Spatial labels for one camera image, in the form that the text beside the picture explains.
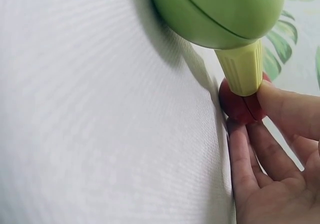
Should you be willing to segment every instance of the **white fabric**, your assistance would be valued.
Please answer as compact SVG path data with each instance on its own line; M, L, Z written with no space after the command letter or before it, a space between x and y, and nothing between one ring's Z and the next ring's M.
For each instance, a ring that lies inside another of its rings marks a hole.
M0 223L233 222L205 64L151 0L0 0Z

